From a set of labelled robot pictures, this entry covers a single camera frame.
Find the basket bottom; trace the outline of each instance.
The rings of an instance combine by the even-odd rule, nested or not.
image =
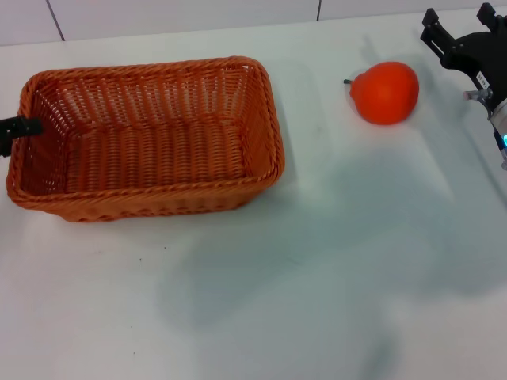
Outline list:
[[[237,180],[247,175],[231,122],[95,127],[67,144],[64,192]]]

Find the table surface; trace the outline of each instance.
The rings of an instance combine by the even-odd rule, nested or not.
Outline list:
[[[440,19],[461,36],[482,29],[475,13]],[[482,106],[462,101],[470,80],[440,67],[421,20],[0,48],[2,118],[42,70],[248,55],[269,72],[287,158],[276,186],[218,214],[75,224],[2,189],[0,378],[504,378],[507,175]],[[421,84],[388,129],[342,84],[384,60]]]

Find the black clip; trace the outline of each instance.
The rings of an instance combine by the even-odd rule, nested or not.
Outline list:
[[[0,155],[9,157],[13,147],[13,139],[39,135],[43,132],[42,123],[38,119],[27,119],[24,116],[0,120]]]

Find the orange fruit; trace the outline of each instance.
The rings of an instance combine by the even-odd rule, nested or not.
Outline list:
[[[379,125],[395,124],[414,110],[419,81],[405,63],[384,62],[358,75],[351,84],[350,96],[365,120]]]

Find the wicker basket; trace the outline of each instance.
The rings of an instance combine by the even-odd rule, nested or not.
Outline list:
[[[69,221],[230,210],[284,169],[269,77],[245,57],[45,71],[18,114],[44,133],[14,143],[9,197]]]

